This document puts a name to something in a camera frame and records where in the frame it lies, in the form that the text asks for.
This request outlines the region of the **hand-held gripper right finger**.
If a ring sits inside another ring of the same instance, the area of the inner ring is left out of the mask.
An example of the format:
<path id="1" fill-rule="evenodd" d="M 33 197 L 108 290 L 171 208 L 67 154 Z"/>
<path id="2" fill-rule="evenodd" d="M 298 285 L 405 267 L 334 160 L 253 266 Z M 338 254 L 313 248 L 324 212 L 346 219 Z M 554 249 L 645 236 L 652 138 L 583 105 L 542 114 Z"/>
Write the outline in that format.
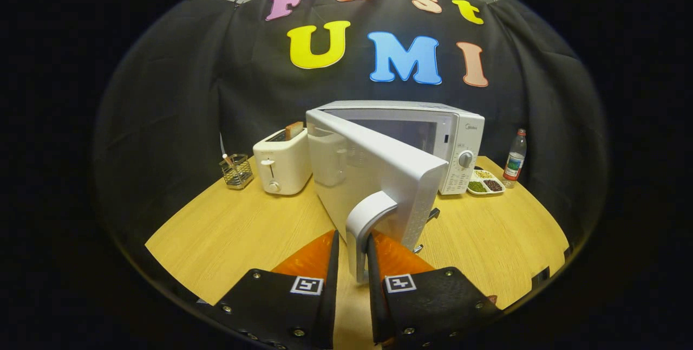
<path id="1" fill-rule="evenodd" d="M 460 349 L 502 314 L 458 268 L 433 268 L 381 232 L 366 257 L 373 341 L 384 349 Z"/>

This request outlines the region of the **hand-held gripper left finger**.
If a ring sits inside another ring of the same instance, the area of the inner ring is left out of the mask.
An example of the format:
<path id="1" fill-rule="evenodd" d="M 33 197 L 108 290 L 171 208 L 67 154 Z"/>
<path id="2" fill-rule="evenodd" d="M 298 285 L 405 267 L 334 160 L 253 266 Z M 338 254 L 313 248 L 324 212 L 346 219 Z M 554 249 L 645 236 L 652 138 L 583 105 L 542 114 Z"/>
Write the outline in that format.
<path id="1" fill-rule="evenodd" d="M 198 310 L 257 349 L 332 349 L 339 235 L 325 232 L 274 269 L 249 269 Z"/>

